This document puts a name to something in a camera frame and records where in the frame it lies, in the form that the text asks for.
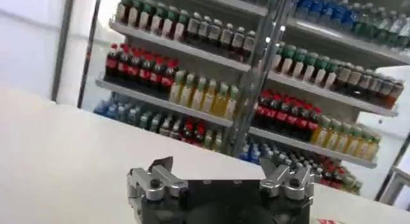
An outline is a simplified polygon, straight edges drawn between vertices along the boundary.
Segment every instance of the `metal shelf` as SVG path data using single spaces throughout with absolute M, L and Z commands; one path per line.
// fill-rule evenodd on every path
M 148 102 L 150 104 L 154 104 L 156 106 L 160 106 L 163 108 L 167 108 L 167 109 L 171 109 L 173 111 L 179 112 L 179 113 L 183 113 L 185 115 L 189 115 L 195 118 L 200 118 L 203 119 L 207 122 L 211 122 L 214 124 L 218 124 L 224 127 L 230 127 L 232 126 L 232 121 L 227 120 L 225 118 L 220 118 L 214 115 L 209 115 L 207 113 L 201 112 L 201 111 L 196 111 L 194 109 L 191 108 L 187 108 L 184 106 L 180 106 L 179 104 L 174 104 L 172 102 L 166 101 L 166 100 L 162 100 L 141 92 L 138 92 L 136 90 L 132 90 L 129 88 L 125 88 L 123 86 L 119 86 L 115 83 L 110 83 L 107 82 L 103 79 L 102 77 L 103 75 L 100 75 L 100 78 L 95 80 L 95 83 L 97 86 L 99 86 L 100 88 L 104 88 L 113 92 L 117 92 L 123 95 L 127 95 L 128 97 L 132 97 L 138 100 L 142 100 L 144 102 Z
M 110 22 L 110 28 L 119 33 L 122 33 L 123 35 L 132 36 L 134 38 L 139 38 L 139 39 L 142 39 L 148 42 L 162 45 L 169 49 L 183 52 L 190 56 L 195 56 L 197 58 L 211 61 L 213 63 L 218 63 L 220 65 L 228 66 L 228 67 L 231 67 L 231 68 L 243 71 L 243 72 L 248 71 L 250 69 L 250 66 L 244 63 L 240 63 L 235 60 L 230 60 L 223 56 L 212 54 L 210 52 L 191 47 L 189 45 L 183 44 L 178 41 L 162 38 L 160 36 L 156 36 L 156 35 L 150 34 L 148 32 L 145 32 L 139 29 L 135 29 L 135 28 L 123 25 L 123 24 L 119 24 L 117 22 Z
M 364 166 L 366 168 L 375 168 L 377 166 L 377 163 L 375 162 L 370 162 L 364 159 L 360 159 L 360 158 L 356 158 L 350 155 L 335 152 L 333 150 L 329 150 L 323 147 L 318 147 L 318 146 L 315 146 L 309 143 L 305 143 L 303 141 L 295 140 L 292 138 L 288 138 L 286 136 L 282 136 L 280 134 L 276 134 L 274 132 L 268 132 L 262 129 L 257 129 L 255 127 L 251 127 L 249 129 L 249 133 L 256 135 L 256 136 L 261 136 L 263 138 L 267 138 L 270 140 L 278 141 L 280 143 L 287 144 L 291 147 L 301 148 L 303 150 L 312 151 L 314 153 L 321 154 L 327 157 L 332 157 L 335 159 L 341 159 L 343 161 L 354 163 L 360 166 Z
M 397 116 L 398 115 L 397 112 L 394 112 L 390 109 L 386 109 L 386 108 L 376 106 L 371 103 L 367 103 L 362 100 L 355 99 L 353 97 L 348 97 L 346 95 L 332 92 L 332 91 L 317 87 L 309 83 L 305 83 L 305 82 L 302 82 L 296 79 L 292 79 L 291 77 L 286 77 L 281 74 L 276 74 L 272 71 L 269 73 L 268 78 L 278 83 L 286 84 L 288 86 L 292 86 L 294 88 L 298 88 L 306 92 L 319 95 L 326 99 L 335 100 L 337 102 L 347 104 L 349 106 L 354 106 L 356 108 L 359 108 L 359 109 L 362 109 L 364 111 L 368 111 L 371 113 L 376 113 L 378 115 L 383 115 L 383 116 Z

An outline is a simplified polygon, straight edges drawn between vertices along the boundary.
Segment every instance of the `white table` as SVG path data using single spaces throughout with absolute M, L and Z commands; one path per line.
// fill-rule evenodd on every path
M 0 223 L 135 223 L 126 173 L 166 156 L 184 179 L 264 177 L 254 164 L 71 106 L 7 89 L 0 98 Z M 346 224 L 410 220 L 408 212 L 321 185 L 311 215 Z

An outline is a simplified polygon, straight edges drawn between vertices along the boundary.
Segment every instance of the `metal pole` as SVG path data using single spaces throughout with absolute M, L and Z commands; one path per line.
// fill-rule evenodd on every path
M 84 61 L 83 75 L 81 76 L 81 85 L 80 85 L 80 88 L 79 88 L 79 95 L 78 95 L 78 100 L 77 100 L 77 107 L 78 108 L 81 108 L 81 106 L 83 105 L 85 84 L 86 84 L 86 80 L 87 80 L 88 69 L 89 69 L 89 66 L 90 66 L 90 58 L 91 58 L 91 53 L 92 53 L 92 46 L 93 46 L 93 43 L 94 43 L 95 29 L 97 27 L 97 18 L 98 18 L 98 12 L 99 12 L 99 9 L 100 9 L 100 4 L 101 4 L 101 0 L 95 0 L 94 14 L 93 14 L 92 20 L 91 20 L 90 35 L 88 36 L 88 43 L 87 43 L 87 50 L 86 50 L 85 61 Z
M 259 25 L 257 45 L 250 57 L 251 70 L 247 73 L 247 80 L 241 86 L 243 92 L 243 106 L 240 108 L 234 125 L 229 130 L 228 140 L 233 148 L 231 153 L 234 157 L 240 155 L 243 142 L 246 139 L 250 123 L 254 117 L 254 106 L 267 79 L 274 55 L 278 48 L 278 41 L 281 39 L 285 30 L 289 11 L 293 0 L 269 0 L 268 12 Z M 266 46 L 266 37 L 270 41 Z
M 58 39 L 58 49 L 56 57 L 56 65 L 54 68 L 54 77 L 53 77 L 53 88 L 51 89 L 51 100 L 56 101 L 58 96 L 58 90 L 60 89 L 60 81 L 63 71 L 63 62 L 65 55 L 65 48 L 67 45 L 67 37 L 69 35 L 69 28 L 71 22 L 71 11 L 74 0 L 65 0 L 64 11 L 63 11 L 63 20 L 61 21 L 61 31 L 60 37 Z

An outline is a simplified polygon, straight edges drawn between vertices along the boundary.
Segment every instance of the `bottle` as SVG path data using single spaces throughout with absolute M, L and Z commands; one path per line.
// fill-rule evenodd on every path
M 193 14 L 193 17 L 188 22 L 188 27 L 186 29 L 186 35 L 190 40 L 198 40 L 198 29 L 199 24 L 202 22 L 202 17 L 198 12 Z
M 226 110 L 227 104 L 227 92 L 228 92 L 228 85 L 225 83 L 220 84 L 220 89 L 215 97 L 215 102 L 213 103 L 212 113 L 216 116 L 223 116 Z
M 296 10 L 296 18 L 305 19 L 313 4 L 313 0 L 302 0 L 299 8 Z
M 154 15 L 154 4 L 153 0 L 145 0 L 143 5 L 143 10 L 141 12 L 140 24 L 138 27 L 149 31 L 151 28 L 152 15 Z
M 211 45 L 218 47 L 219 46 L 219 36 L 222 32 L 222 22 L 220 20 L 213 20 L 213 24 L 210 27 L 208 40 Z
M 186 38 L 186 24 L 188 22 L 189 13 L 186 10 L 181 10 L 178 23 L 175 27 L 174 40 L 182 42 Z
M 179 70 L 178 63 L 179 62 L 177 59 L 168 61 L 168 66 L 165 69 L 161 79 L 162 92 L 169 93 L 171 91 L 171 87 L 174 84 L 175 73 Z
M 201 111 L 205 113 L 211 113 L 213 107 L 213 100 L 215 98 L 215 90 L 217 87 L 217 82 L 212 79 L 209 82 L 208 90 L 206 91 L 205 97 L 202 100 Z
M 387 96 L 385 100 L 385 106 L 388 109 L 391 109 L 395 103 L 398 97 L 402 94 L 404 90 L 404 81 L 403 80 L 398 80 L 394 82 L 393 89 L 391 89 L 389 95 Z
M 178 9 L 175 6 L 170 6 L 168 10 L 168 16 L 164 20 L 162 28 L 162 37 L 174 39 L 174 33 L 176 28 L 176 22 L 178 20 Z
M 272 61 L 272 67 L 270 68 L 274 72 L 277 72 L 276 68 L 279 66 L 279 63 L 282 60 L 283 47 L 284 47 L 284 42 L 279 42 L 276 54 L 274 56 L 274 60 Z
M 400 30 L 407 24 L 407 19 L 405 14 L 398 16 L 398 19 L 393 23 L 390 28 L 388 37 L 387 37 L 387 46 L 394 47 L 397 44 L 398 34 Z
M 360 4 L 354 3 L 351 9 L 348 9 L 342 22 L 342 30 L 347 33 L 353 31 L 354 24 L 359 21 Z
M 303 69 L 303 61 L 308 53 L 305 49 L 297 49 L 295 55 L 293 56 L 293 62 L 289 69 L 289 76 L 293 78 L 298 78 Z
M 343 21 L 343 18 L 345 17 L 346 12 L 348 12 L 347 6 L 349 5 L 349 0 L 341 0 L 339 5 L 334 9 L 333 15 L 332 15 L 332 23 L 333 23 L 333 28 L 335 29 L 341 29 L 341 23 Z
M 391 11 L 390 15 L 387 16 L 385 15 L 382 22 L 379 24 L 379 27 L 377 27 L 376 31 L 376 38 L 375 41 L 379 45 L 385 45 L 387 42 L 387 37 L 390 32 L 391 26 L 393 25 L 393 22 L 397 19 L 397 12 L 396 11 Z
M 296 47 L 294 45 L 285 45 L 282 52 L 282 59 L 278 64 L 276 70 L 279 73 L 287 74 L 292 63 L 293 55 L 295 54 Z
M 115 77 L 117 75 L 117 45 L 112 44 L 111 49 L 107 54 L 107 60 L 105 62 L 105 75 Z
M 167 16 L 167 6 L 163 3 L 158 3 L 155 15 L 152 17 L 151 32 L 161 36 L 164 27 L 164 18 Z
M 325 0 L 313 0 L 310 12 L 306 16 L 306 20 L 312 23 L 317 23 L 320 13 L 325 5 Z
M 224 118 L 228 120 L 233 120 L 233 116 L 236 108 L 236 100 L 238 98 L 238 88 L 236 86 L 231 86 L 231 94 L 227 101 L 226 110 L 224 113 Z
M 331 18 L 337 6 L 338 0 L 327 0 L 322 10 L 321 16 L 318 19 L 318 23 L 323 26 L 331 27 Z
M 312 73 L 314 71 L 314 64 L 316 63 L 316 60 L 318 59 L 317 53 L 310 52 L 307 54 L 307 57 L 305 58 L 303 62 L 303 68 L 302 71 L 300 71 L 300 79 L 303 81 L 309 81 L 310 77 L 312 76 Z
M 129 10 L 131 9 L 132 5 L 132 0 L 121 0 L 121 2 L 117 6 L 115 22 L 128 24 Z
M 311 76 L 311 81 L 315 85 L 319 86 L 325 76 L 325 68 L 329 62 L 329 57 L 327 56 L 320 56 L 318 60 L 315 62 L 315 69 Z
M 154 56 L 151 53 L 145 53 L 145 61 L 140 69 L 140 82 L 142 85 L 149 86 L 151 72 L 155 65 Z
M 192 105 L 191 105 L 192 109 L 195 109 L 195 110 L 201 109 L 201 103 L 204 98 L 205 85 L 206 85 L 206 78 L 201 77 L 198 82 L 198 87 L 192 97 Z
M 181 100 L 179 101 L 180 105 L 185 107 L 191 107 L 192 95 L 195 92 L 194 81 L 195 75 L 188 74 L 188 76 L 186 77 L 185 86 L 182 88 Z
M 182 85 L 185 77 L 185 71 L 180 70 L 175 75 L 175 82 L 171 86 L 169 94 L 169 102 L 179 103 L 179 98 L 181 96 Z
M 233 38 L 233 25 L 228 23 L 220 36 L 220 43 L 223 49 L 229 50 Z
M 346 144 L 349 140 L 351 130 L 352 130 L 351 125 L 349 125 L 348 123 L 345 123 L 345 122 L 342 123 L 339 138 L 336 141 L 335 146 L 333 148 L 334 151 L 343 152 L 343 149 L 346 147 Z

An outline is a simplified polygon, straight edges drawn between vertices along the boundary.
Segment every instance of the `red-labeled bottle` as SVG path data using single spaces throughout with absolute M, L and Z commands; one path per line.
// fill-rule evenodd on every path
M 141 55 L 142 50 L 136 50 L 129 61 L 127 80 L 132 83 L 137 83 L 140 80 L 140 68 L 142 65 Z
M 142 85 L 149 86 L 151 72 L 154 68 L 154 65 L 155 65 L 154 56 L 150 52 L 145 53 L 144 62 L 140 69 L 140 81 Z
M 107 60 L 105 62 L 105 74 L 106 76 L 115 77 L 117 75 L 117 45 L 111 45 L 111 50 L 107 54 Z
M 161 80 L 162 75 L 164 74 L 165 66 L 164 66 L 164 59 L 161 56 L 156 58 L 156 63 L 154 69 L 151 72 L 151 86 L 155 90 L 160 90 L 161 88 Z

